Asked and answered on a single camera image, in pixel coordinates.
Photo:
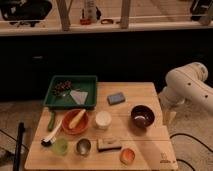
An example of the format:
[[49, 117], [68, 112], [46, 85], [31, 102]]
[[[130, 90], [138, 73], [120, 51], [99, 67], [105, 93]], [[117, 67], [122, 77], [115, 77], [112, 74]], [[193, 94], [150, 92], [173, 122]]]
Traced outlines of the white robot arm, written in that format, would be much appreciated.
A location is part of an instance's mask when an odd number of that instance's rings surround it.
[[213, 114], [213, 88], [205, 84], [206, 66], [193, 62], [170, 70], [165, 77], [166, 86], [159, 93], [160, 103], [170, 109], [190, 100]]

